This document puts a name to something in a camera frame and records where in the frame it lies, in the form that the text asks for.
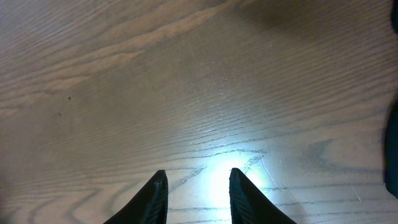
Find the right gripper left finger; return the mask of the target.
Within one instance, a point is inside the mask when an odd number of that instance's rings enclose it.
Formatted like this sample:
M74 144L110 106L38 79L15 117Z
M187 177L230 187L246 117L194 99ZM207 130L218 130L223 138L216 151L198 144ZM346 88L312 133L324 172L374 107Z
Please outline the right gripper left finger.
M166 224L169 186L165 170L158 170L135 196L104 224Z

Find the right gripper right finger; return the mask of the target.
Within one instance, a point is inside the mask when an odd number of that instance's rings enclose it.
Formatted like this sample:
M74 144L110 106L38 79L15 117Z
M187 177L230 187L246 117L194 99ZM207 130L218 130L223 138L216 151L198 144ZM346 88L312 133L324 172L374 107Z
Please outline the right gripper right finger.
M296 224L238 168L231 169L229 197L232 224Z

